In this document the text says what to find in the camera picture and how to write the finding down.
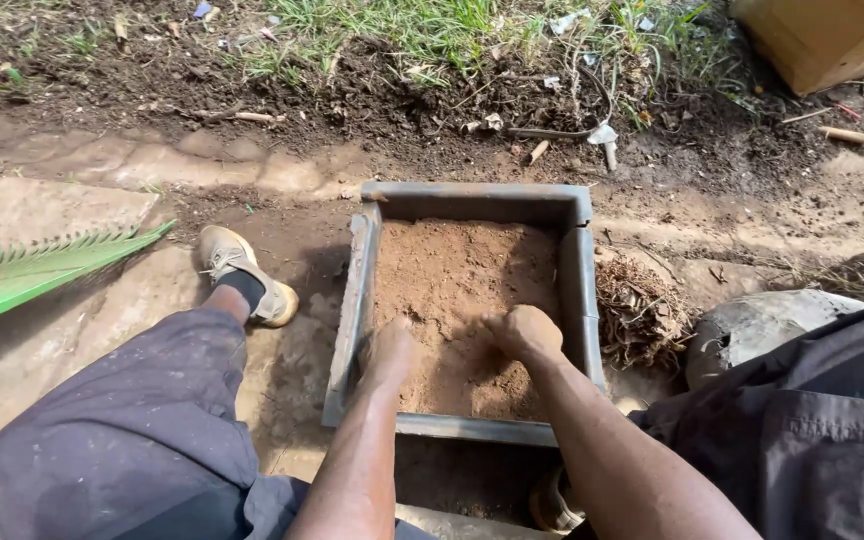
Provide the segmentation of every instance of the forearm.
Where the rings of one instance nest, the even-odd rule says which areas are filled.
[[[392,539],[399,387],[364,377],[286,540]]]
[[[563,354],[527,367],[600,538],[759,538],[714,485],[629,422]]]

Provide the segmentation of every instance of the square metal mold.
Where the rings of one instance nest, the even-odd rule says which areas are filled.
[[[569,361],[605,390],[595,308],[594,240],[589,190],[573,185],[379,182],[362,185],[363,212],[352,217],[351,258],[342,317],[329,372],[324,426],[337,427],[358,381],[355,355],[373,330],[375,276],[382,220],[424,218],[522,223],[557,231],[556,289]],[[548,423],[399,412],[399,434],[557,447]]]

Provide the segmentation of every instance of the cardboard box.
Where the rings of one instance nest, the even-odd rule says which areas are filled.
[[[864,0],[734,0],[732,16],[798,95],[864,77]]]

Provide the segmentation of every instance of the black sock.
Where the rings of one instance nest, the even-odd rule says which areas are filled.
[[[253,277],[249,272],[243,272],[242,270],[232,270],[224,276],[219,277],[219,280],[215,282],[215,287],[219,286],[229,286],[239,291],[239,294],[248,302],[248,311],[250,313],[256,312],[258,302],[265,295],[265,287],[262,285],[262,281]]]

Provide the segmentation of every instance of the green palm frond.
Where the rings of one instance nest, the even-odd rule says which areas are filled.
[[[0,313],[144,248],[173,223],[175,220],[140,236],[136,236],[138,227],[97,229],[46,240],[28,249],[19,244],[0,250]]]

